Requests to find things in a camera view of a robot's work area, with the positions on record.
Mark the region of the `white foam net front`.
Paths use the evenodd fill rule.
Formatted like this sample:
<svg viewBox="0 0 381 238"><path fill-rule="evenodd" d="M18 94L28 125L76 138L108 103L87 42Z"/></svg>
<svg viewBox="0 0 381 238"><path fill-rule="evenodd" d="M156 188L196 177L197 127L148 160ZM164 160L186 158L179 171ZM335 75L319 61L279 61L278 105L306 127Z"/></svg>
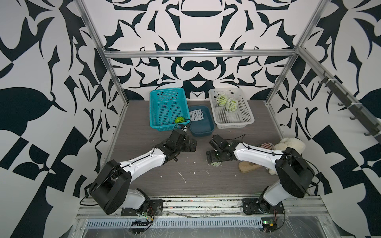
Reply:
<svg viewBox="0 0 381 238"><path fill-rule="evenodd" d="M211 166L218 167L221 165L221 162L213 162L211 163Z"/></svg>

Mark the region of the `green custard apple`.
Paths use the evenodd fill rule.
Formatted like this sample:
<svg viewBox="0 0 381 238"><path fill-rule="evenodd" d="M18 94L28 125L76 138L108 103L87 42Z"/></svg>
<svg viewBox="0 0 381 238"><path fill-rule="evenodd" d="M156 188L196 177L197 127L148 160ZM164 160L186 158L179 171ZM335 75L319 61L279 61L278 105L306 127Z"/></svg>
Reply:
<svg viewBox="0 0 381 238"><path fill-rule="evenodd" d="M185 119L183 118L183 117L177 117L176 119L175 119L175 123L176 124L178 124L178 123L182 123L182 122L184 122L185 121Z"/></svg>

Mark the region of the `white foam net sleeve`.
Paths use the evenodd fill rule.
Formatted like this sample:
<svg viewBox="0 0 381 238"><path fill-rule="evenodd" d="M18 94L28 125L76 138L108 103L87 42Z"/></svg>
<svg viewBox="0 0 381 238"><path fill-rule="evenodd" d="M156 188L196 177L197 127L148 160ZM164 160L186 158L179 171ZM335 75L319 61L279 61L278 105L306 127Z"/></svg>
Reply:
<svg viewBox="0 0 381 238"><path fill-rule="evenodd" d="M219 106L225 106L228 102L229 98L227 97L226 94L219 94L217 97L216 97L216 103L219 105Z"/></svg>

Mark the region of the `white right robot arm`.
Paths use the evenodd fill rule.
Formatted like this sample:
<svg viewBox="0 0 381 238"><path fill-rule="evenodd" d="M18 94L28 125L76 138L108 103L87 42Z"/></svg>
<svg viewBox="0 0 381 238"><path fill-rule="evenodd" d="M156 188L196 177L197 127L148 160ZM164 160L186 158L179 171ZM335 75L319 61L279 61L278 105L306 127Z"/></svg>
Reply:
<svg viewBox="0 0 381 238"><path fill-rule="evenodd" d="M303 198L315 176L314 170L296 149L270 150L248 145L243 141L228 141L214 135L209 141L212 150L206 152L209 164L244 161L275 171L279 180L265 188L260 197L244 205L246 214L280 212L277 207L290 197Z"/></svg>

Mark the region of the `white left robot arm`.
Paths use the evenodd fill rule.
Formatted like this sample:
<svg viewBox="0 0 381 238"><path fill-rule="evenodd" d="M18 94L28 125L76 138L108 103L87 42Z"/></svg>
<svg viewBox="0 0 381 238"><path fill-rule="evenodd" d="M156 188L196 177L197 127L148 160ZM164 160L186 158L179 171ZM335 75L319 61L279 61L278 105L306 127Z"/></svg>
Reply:
<svg viewBox="0 0 381 238"><path fill-rule="evenodd" d="M149 209L150 198L141 189L130 189L131 183L151 169L176 161L182 152L195 152L196 146L194 138L189 138L182 129L175 129L168 139L141 156L123 162L107 162L90 186L88 195L107 215L119 208L145 213Z"/></svg>

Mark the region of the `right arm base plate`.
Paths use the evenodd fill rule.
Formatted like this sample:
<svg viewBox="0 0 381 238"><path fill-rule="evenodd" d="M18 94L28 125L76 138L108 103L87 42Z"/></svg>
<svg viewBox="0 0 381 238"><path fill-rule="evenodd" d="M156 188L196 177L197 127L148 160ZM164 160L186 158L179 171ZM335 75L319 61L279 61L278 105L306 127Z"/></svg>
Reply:
<svg viewBox="0 0 381 238"><path fill-rule="evenodd" d="M243 212L246 215L282 215L284 214L284 206L279 202L276 206L271 206L264 199L243 198Z"/></svg>

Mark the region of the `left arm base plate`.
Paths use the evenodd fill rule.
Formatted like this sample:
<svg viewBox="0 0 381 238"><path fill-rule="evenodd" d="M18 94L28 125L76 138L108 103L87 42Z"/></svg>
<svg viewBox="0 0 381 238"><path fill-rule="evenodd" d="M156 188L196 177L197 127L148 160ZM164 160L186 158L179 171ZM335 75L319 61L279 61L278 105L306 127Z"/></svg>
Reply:
<svg viewBox="0 0 381 238"><path fill-rule="evenodd" d="M163 211L163 202L162 199L153 199L150 201L145 201L143 205L138 209L134 210L132 208L123 208L121 216L143 216L143 215L161 215Z"/></svg>

